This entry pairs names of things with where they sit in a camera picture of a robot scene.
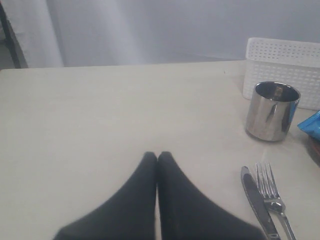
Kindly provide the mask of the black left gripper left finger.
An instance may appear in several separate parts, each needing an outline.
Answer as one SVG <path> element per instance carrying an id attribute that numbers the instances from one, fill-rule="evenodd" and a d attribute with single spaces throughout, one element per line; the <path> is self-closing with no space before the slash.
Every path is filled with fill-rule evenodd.
<path id="1" fill-rule="evenodd" d="M 154 240 L 157 157 L 146 152 L 126 183 L 104 204 L 62 227 L 56 240 Z"/>

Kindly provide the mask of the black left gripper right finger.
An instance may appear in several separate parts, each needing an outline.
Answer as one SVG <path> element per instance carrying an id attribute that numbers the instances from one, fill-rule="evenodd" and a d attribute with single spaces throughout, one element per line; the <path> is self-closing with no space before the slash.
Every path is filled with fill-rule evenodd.
<path id="1" fill-rule="evenodd" d="M 157 161 L 161 236 L 164 240 L 257 240 L 259 229 L 206 197 L 187 178 L 172 154 Z"/>

